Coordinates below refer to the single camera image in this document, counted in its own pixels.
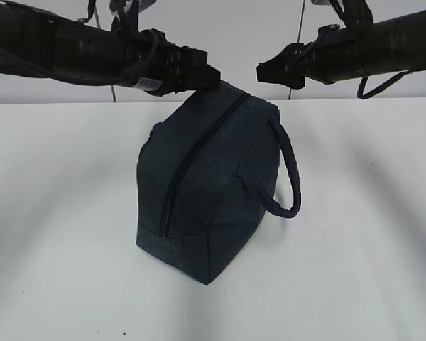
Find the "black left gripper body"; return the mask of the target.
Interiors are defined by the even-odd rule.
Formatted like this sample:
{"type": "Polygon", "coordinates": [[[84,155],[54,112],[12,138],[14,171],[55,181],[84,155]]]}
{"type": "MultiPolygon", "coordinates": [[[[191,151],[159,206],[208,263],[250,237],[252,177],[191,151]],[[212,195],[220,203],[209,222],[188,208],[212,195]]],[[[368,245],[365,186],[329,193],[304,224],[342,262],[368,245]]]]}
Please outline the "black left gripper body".
{"type": "Polygon", "coordinates": [[[177,46],[165,39],[163,32],[144,30],[143,36],[156,43],[155,50],[141,74],[141,89],[152,96],[164,96],[186,90],[186,75],[191,68],[208,65],[208,54],[189,46],[177,46]]]}

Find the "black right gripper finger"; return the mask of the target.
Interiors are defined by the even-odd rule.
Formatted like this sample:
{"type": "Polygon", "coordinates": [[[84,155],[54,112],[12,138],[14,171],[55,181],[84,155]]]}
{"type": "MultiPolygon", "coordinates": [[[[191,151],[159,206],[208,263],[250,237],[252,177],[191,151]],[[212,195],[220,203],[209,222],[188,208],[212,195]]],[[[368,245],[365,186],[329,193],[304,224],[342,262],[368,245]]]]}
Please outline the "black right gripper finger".
{"type": "Polygon", "coordinates": [[[259,63],[256,67],[257,80],[262,83],[282,85],[285,75],[302,75],[298,60],[301,50],[301,44],[290,44],[274,58],[259,63]]]}
{"type": "Polygon", "coordinates": [[[303,89],[305,87],[304,75],[285,75],[282,84],[290,89],[303,89]]]}

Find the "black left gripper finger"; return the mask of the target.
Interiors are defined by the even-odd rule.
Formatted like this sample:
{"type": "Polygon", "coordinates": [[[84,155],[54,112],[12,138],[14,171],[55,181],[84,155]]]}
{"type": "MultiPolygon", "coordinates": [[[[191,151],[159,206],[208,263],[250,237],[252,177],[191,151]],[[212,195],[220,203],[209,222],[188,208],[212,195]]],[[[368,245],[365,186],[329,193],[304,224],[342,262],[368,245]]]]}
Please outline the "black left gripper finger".
{"type": "Polygon", "coordinates": [[[221,73],[211,65],[191,68],[186,75],[186,90],[212,89],[219,86],[221,73]]]}

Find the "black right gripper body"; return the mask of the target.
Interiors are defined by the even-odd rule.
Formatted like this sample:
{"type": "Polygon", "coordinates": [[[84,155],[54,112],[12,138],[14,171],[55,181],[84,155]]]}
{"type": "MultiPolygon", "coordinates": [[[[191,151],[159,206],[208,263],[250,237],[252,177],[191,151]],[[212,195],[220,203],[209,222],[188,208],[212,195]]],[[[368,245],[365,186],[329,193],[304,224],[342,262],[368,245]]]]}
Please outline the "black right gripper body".
{"type": "Polygon", "coordinates": [[[330,85],[340,81],[337,58],[341,46],[341,38],[336,33],[325,33],[316,40],[305,45],[301,44],[298,60],[302,75],[311,80],[330,85]]]}

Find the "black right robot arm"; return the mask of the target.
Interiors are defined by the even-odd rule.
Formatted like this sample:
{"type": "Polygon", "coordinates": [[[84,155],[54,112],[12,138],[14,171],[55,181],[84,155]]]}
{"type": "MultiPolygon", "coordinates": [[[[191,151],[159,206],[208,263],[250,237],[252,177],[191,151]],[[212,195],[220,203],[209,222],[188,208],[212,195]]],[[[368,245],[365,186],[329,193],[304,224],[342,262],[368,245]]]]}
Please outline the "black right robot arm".
{"type": "Polygon", "coordinates": [[[373,97],[406,75],[426,71],[426,9],[374,22],[366,1],[328,1],[343,25],[319,28],[308,43],[291,43],[256,68],[262,83],[301,90],[358,79],[357,96],[373,97]]]}

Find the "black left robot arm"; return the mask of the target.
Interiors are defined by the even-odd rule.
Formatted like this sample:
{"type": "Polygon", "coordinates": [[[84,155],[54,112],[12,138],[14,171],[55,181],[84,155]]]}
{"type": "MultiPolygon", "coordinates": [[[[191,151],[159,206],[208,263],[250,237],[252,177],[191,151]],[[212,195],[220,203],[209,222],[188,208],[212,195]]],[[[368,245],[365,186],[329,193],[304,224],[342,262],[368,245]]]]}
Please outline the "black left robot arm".
{"type": "Polygon", "coordinates": [[[0,1],[0,74],[52,79],[72,85],[136,88],[155,97],[213,89],[220,72],[207,52],[178,46],[157,29],[138,29],[153,1],[110,1],[111,28],[89,26],[44,9],[0,1]]]}

